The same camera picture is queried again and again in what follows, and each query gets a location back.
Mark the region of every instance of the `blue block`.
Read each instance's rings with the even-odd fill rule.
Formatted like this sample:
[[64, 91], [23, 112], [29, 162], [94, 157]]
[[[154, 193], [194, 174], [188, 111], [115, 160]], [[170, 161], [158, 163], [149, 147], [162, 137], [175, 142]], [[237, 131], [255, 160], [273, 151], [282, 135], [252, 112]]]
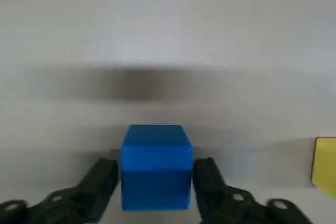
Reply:
[[190, 204], [193, 148], [179, 125], [132, 125], [121, 146], [123, 210]]

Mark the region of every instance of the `white background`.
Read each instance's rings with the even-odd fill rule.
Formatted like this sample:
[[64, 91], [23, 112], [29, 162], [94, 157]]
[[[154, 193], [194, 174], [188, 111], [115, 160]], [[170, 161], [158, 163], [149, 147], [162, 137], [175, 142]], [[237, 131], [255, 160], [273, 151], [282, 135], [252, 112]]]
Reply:
[[[335, 0], [0, 0], [0, 201], [76, 184], [132, 123], [183, 124], [197, 155], [315, 223], [313, 139], [336, 135]], [[102, 223], [197, 223], [123, 213]]]

